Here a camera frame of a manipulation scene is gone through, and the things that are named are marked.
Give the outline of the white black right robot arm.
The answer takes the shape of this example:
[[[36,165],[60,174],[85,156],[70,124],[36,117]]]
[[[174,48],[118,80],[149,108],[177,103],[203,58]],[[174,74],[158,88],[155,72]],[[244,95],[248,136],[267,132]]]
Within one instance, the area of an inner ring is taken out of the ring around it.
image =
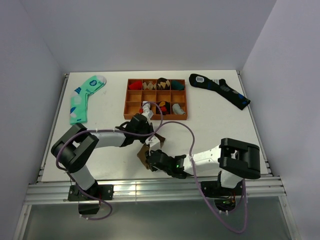
[[[229,194],[243,179],[261,177],[260,148],[248,142],[223,138],[220,145],[193,155],[169,156],[161,150],[157,137],[145,141],[149,150],[146,162],[152,171],[161,170],[176,179],[186,179],[198,173],[219,170],[217,191]]]

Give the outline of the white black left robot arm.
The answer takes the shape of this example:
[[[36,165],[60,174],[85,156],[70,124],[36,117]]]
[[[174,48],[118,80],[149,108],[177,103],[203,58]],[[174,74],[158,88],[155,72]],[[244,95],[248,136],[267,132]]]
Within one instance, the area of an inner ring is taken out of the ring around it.
[[[86,166],[94,149],[126,147],[135,140],[143,144],[153,131],[150,117],[146,113],[137,113],[130,121],[117,126],[115,130],[105,132],[89,132],[83,124],[76,123],[50,151],[56,157],[56,165],[62,164],[80,187],[79,194],[86,200],[91,200],[102,194],[97,181]]]

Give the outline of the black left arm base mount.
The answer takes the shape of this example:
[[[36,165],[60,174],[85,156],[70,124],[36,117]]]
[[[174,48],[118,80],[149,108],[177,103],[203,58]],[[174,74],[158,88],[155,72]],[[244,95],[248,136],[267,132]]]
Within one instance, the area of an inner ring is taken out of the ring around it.
[[[91,195],[99,200],[110,201],[113,199],[114,186],[112,184],[106,185],[95,185],[92,186],[88,191],[87,195]],[[71,185],[69,188],[69,193],[67,200],[69,202],[79,202],[78,212],[81,215],[89,215],[90,217],[97,214],[102,205],[101,202],[98,203],[81,203],[87,201],[94,201],[95,199],[88,197],[83,194],[76,185]]]

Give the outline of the tan brown ribbed sock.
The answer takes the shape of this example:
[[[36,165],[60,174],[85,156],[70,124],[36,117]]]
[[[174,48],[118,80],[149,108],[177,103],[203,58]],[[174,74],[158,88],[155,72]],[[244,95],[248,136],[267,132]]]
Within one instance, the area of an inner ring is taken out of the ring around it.
[[[159,139],[160,146],[162,147],[164,145],[166,138],[157,134],[157,133],[154,136]],[[145,168],[147,170],[152,171],[150,165],[147,163],[147,157],[146,157],[146,153],[149,151],[149,149],[150,149],[150,146],[144,143],[142,145],[141,149],[139,150],[139,152],[137,153],[137,157],[139,158],[139,160],[141,161],[141,163],[145,166]]]

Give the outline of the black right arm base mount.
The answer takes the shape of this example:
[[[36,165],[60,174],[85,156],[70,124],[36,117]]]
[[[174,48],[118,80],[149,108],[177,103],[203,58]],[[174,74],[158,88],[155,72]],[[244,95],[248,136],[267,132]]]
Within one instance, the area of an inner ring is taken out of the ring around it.
[[[222,212],[234,210],[237,206],[236,197],[242,197],[244,193],[242,181],[235,188],[221,187],[218,181],[202,181],[200,185],[205,197],[214,199],[215,207]]]

